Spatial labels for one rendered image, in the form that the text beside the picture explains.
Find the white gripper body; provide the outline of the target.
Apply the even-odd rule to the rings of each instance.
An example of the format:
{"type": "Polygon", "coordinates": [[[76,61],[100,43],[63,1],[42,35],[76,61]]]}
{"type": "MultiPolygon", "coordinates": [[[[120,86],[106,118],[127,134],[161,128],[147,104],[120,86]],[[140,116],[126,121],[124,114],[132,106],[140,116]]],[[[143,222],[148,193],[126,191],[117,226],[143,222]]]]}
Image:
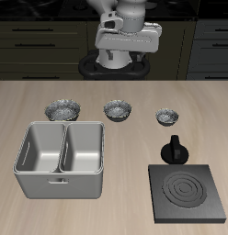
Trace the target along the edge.
{"type": "Polygon", "coordinates": [[[102,50],[157,52],[162,27],[145,22],[139,32],[124,32],[120,29],[98,26],[95,46],[102,50]]]}

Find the medium grey speckled bowl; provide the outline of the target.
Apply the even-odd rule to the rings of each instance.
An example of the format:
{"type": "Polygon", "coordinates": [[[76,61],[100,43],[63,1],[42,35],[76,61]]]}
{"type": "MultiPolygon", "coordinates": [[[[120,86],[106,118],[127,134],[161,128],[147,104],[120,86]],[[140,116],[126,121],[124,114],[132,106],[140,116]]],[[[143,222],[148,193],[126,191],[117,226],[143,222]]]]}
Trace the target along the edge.
{"type": "Polygon", "coordinates": [[[108,119],[114,122],[126,120],[132,111],[132,107],[124,100],[111,100],[103,107],[103,112],[108,119]]]}

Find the small grey speckled bowl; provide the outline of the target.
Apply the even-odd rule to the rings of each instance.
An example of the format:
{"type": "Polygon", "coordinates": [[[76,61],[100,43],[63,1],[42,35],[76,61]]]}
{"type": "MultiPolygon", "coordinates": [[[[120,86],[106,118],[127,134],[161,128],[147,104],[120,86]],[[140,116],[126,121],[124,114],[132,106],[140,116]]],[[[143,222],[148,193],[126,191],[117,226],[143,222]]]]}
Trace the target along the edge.
{"type": "Polygon", "coordinates": [[[179,114],[169,108],[161,108],[155,113],[156,120],[164,127],[173,126],[179,118],[179,114]]]}

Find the large grey speckled bowl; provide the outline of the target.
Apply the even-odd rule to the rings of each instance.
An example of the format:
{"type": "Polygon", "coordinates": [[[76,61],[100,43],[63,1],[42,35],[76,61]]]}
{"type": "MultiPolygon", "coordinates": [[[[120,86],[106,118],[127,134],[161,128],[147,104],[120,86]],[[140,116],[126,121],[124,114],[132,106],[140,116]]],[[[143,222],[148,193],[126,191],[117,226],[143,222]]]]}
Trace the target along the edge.
{"type": "Polygon", "coordinates": [[[81,106],[74,100],[61,99],[45,107],[44,114],[50,121],[76,121],[81,106]]]}

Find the dark kitchen cupboards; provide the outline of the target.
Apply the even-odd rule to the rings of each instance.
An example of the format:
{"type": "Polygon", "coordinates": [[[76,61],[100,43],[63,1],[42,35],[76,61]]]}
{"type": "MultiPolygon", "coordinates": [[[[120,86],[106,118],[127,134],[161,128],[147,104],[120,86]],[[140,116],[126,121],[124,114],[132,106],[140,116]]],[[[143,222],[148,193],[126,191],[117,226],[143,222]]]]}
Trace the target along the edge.
{"type": "MultiPolygon", "coordinates": [[[[228,0],[147,0],[145,22],[162,27],[144,79],[182,80],[196,24],[228,17],[228,0]]],[[[86,0],[0,0],[0,80],[82,80],[100,15],[86,0]]]]}

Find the round black knob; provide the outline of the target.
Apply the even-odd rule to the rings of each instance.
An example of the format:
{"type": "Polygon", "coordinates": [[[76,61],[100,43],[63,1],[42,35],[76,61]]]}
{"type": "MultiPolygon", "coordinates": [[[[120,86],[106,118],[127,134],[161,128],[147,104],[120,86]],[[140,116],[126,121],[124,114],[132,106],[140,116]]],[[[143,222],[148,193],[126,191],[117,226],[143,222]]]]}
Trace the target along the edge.
{"type": "Polygon", "coordinates": [[[161,157],[168,164],[184,164],[188,161],[188,150],[180,144],[178,135],[172,135],[162,148],[161,157]]]}

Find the white two-bin basket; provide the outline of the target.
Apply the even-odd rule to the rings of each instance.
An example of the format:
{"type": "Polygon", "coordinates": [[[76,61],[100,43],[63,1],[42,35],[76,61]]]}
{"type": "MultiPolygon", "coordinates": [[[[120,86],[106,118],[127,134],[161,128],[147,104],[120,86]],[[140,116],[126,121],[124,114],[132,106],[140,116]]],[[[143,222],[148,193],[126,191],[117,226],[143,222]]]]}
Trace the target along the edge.
{"type": "Polygon", "coordinates": [[[105,126],[99,121],[28,125],[13,172],[29,199],[97,199],[102,193],[105,126]]]}

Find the dark grey stove plate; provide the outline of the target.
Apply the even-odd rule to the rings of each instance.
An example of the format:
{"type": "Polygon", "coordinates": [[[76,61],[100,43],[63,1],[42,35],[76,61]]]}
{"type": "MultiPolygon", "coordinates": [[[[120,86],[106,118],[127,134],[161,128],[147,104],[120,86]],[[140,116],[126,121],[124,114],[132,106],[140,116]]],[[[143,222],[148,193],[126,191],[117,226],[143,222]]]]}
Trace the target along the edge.
{"type": "Polygon", "coordinates": [[[225,222],[207,164],[150,164],[148,174],[155,223],[225,222]]]}

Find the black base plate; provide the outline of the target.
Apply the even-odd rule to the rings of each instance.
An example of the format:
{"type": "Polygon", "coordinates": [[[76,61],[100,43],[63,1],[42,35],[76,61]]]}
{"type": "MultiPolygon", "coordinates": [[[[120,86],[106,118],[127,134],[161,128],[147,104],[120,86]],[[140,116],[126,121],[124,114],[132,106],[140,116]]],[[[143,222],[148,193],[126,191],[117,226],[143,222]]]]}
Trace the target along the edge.
{"type": "Polygon", "coordinates": [[[150,63],[141,53],[130,53],[132,62],[124,68],[108,69],[97,63],[98,50],[90,50],[79,62],[78,70],[87,81],[141,81],[150,72],[150,63]]]}

